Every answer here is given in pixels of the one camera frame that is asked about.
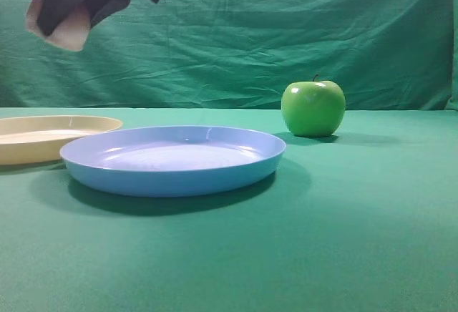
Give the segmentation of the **green apple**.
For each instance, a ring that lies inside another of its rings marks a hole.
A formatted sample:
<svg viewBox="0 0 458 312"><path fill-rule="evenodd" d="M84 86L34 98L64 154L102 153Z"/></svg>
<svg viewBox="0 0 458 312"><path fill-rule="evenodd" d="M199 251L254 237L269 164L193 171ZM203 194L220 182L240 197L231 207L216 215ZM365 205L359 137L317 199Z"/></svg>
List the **green apple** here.
<svg viewBox="0 0 458 312"><path fill-rule="evenodd" d="M340 126L346 98L337 83L318 80L290 83L281 97L281 114L297 137L328 137Z"/></svg>

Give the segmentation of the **round red-yellow bread bun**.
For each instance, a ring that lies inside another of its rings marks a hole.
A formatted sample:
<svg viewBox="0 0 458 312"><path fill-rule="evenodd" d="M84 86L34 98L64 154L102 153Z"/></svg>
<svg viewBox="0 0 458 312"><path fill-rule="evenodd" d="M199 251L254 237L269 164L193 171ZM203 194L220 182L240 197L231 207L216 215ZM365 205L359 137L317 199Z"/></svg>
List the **round red-yellow bread bun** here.
<svg viewBox="0 0 458 312"><path fill-rule="evenodd" d="M72 52L82 51L91 29L89 12L78 6L57 28L46 36L37 25L44 0L31 0L25 15L26 30L54 47Z"/></svg>

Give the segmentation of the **green backdrop cloth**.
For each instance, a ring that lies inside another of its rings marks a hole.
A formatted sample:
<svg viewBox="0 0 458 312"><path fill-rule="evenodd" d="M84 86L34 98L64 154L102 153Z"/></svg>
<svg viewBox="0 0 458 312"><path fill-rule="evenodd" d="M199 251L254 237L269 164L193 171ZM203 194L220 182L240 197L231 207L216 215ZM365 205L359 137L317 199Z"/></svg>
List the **green backdrop cloth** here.
<svg viewBox="0 0 458 312"><path fill-rule="evenodd" d="M3 107L277 109L336 82L349 109L457 108L457 0L132 0L68 52L1 0Z"/></svg>

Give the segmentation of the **blue plastic plate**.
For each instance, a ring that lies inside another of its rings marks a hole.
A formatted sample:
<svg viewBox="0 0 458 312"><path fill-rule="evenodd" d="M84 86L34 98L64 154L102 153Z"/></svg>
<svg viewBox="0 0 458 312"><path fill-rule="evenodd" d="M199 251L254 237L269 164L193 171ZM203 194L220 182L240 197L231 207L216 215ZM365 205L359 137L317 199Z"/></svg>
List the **blue plastic plate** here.
<svg viewBox="0 0 458 312"><path fill-rule="evenodd" d="M102 192L179 198L227 192L274 173L286 150L257 130L202 125L140 127L64 145L69 174Z"/></svg>

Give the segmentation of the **yellow plastic plate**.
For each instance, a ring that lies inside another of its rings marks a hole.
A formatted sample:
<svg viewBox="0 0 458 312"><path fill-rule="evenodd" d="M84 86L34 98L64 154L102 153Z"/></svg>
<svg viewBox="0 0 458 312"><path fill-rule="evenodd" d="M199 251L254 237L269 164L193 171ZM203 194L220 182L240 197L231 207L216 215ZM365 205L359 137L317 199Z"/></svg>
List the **yellow plastic plate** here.
<svg viewBox="0 0 458 312"><path fill-rule="evenodd" d="M75 139L110 132L123 122L90 115L40 115L1 119L1 164L27 165L60 159L60 149Z"/></svg>

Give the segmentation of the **green table cloth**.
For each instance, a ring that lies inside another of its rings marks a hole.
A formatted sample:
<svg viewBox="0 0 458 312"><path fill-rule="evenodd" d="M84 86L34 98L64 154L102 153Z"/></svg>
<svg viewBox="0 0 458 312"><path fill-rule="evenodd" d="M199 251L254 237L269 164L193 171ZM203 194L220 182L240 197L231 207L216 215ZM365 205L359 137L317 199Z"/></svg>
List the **green table cloth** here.
<svg viewBox="0 0 458 312"><path fill-rule="evenodd" d="M349 111L323 140L291 136L276 110L90 114L288 148L257 185L189 199L97 192L60 162L3 167L3 311L457 309L455 111Z"/></svg>

